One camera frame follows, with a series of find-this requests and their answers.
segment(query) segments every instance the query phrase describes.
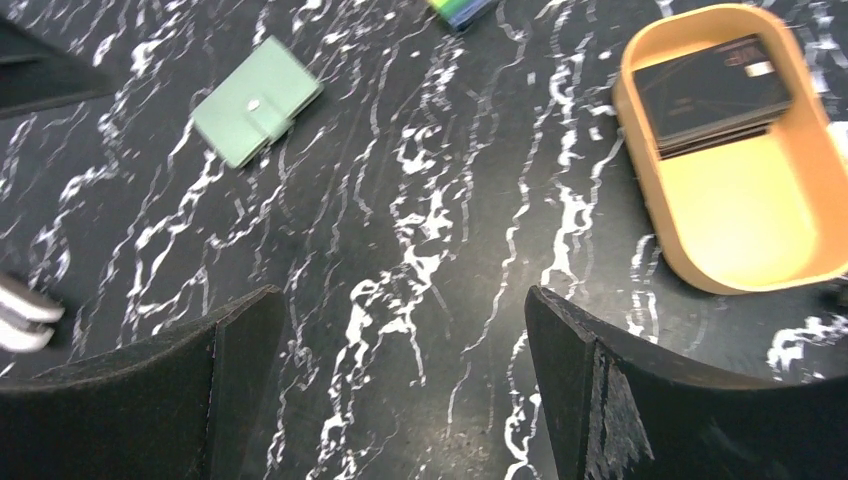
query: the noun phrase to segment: card stack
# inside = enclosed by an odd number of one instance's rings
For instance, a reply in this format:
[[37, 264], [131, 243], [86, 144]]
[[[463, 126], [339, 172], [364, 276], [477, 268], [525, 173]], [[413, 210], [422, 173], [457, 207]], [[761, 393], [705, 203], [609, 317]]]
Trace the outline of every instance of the card stack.
[[758, 35], [636, 70], [663, 160], [762, 135], [792, 98]]
[[494, 0], [427, 0], [443, 19], [454, 29], [464, 30], [474, 19], [482, 15]]

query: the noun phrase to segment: black marble surface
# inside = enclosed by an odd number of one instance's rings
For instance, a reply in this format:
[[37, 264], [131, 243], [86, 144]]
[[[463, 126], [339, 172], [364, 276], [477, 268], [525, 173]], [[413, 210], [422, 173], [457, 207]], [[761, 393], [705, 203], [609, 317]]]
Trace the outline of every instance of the black marble surface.
[[[462, 36], [423, 0], [12, 0], [114, 97], [0, 122], [0, 268], [69, 308], [29, 376], [256, 287], [292, 317], [245, 473], [554, 478], [523, 300], [787, 382], [848, 371], [827, 285], [717, 297], [660, 255], [611, 107], [627, 41], [706, 0], [502, 0]], [[848, 120], [848, 3], [756, 2]], [[326, 90], [227, 169], [189, 111], [268, 35]]]

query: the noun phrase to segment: oval tray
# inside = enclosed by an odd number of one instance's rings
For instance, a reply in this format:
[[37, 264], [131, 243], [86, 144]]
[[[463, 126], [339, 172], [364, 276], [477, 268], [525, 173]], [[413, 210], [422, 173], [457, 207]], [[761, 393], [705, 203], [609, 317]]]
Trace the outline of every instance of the oval tray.
[[[661, 160], [633, 71], [754, 33], [792, 106], [765, 135]], [[779, 18], [722, 4], [648, 25], [624, 51], [613, 103], [663, 254], [685, 281], [740, 294], [848, 271], [848, 170]]]

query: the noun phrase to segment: white object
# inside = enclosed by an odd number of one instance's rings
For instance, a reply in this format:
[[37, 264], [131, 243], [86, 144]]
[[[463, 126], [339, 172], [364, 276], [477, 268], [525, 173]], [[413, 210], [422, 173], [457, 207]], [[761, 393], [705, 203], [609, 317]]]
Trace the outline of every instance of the white object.
[[749, 77], [759, 77], [760, 75], [768, 75], [772, 72], [774, 72], [774, 67], [771, 66], [771, 62], [768, 60], [745, 67], [745, 73], [747, 73]]
[[65, 309], [17, 280], [0, 274], [0, 348], [37, 352], [53, 337], [47, 324], [56, 323]]

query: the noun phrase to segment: black object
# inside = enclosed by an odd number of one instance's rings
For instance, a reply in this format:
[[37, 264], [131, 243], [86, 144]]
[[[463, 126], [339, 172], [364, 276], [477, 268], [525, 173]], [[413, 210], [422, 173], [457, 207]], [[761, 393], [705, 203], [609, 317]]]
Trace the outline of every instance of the black object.
[[284, 317], [264, 287], [119, 350], [0, 379], [0, 478], [238, 478]]
[[848, 378], [747, 377], [533, 287], [530, 351], [562, 479], [848, 478]]
[[791, 104], [758, 35], [633, 73], [663, 158], [765, 133]]
[[0, 118], [113, 91], [105, 74], [0, 17]]
[[839, 290], [836, 292], [836, 304], [843, 308], [848, 308], [848, 282], [837, 286]]

